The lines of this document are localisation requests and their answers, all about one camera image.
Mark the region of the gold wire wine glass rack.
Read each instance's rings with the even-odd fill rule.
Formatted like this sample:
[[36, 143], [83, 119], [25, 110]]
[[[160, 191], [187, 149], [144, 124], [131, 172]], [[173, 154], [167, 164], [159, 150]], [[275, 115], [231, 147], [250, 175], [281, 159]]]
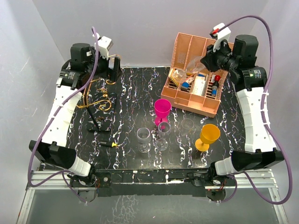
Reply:
[[[110, 69], [114, 66], [114, 58], [118, 54], [110, 55], [109, 58], [109, 74]], [[88, 86], [83, 90], [82, 99], [77, 105], [77, 109], [87, 111], [89, 118], [87, 120], [86, 129], [89, 132], [105, 132], [111, 130], [111, 117], [115, 111], [117, 94], [108, 88], [116, 84], [110, 78], [95, 77]]]

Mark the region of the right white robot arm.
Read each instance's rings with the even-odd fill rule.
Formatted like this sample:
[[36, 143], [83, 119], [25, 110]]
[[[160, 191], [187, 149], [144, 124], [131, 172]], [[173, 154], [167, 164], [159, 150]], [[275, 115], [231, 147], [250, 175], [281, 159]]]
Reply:
[[217, 38], [206, 49], [201, 62], [210, 72], [227, 71], [238, 98], [245, 127], [245, 149], [234, 151], [229, 158], [214, 162], [208, 173], [209, 182], [219, 185], [225, 175], [252, 169], [269, 168], [284, 160], [281, 151], [265, 128], [267, 107], [264, 89], [267, 73], [256, 63], [258, 40], [253, 35], [238, 35], [233, 48], [227, 37]]

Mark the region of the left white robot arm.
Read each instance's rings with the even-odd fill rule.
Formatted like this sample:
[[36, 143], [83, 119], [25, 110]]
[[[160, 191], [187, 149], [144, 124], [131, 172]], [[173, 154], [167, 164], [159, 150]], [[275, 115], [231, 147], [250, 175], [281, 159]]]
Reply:
[[86, 186], [95, 184], [96, 174], [91, 171], [91, 164], [80, 159], [74, 149], [66, 147], [66, 138], [73, 113], [90, 76], [115, 82], [120, 74], [119, 58], [116, 58], [114, 68], [109, 68], [111, 46], [111, 42], [103, 43], [102, 40], [94, 46], [87, 43], [72, 45], [71, 58], [62, 66], [56, 83], [56, 95], [45, 126], [47, 130], [39, 144], [34, 140], [29, 144], [29, 149], [39, 161], [80, 176]]

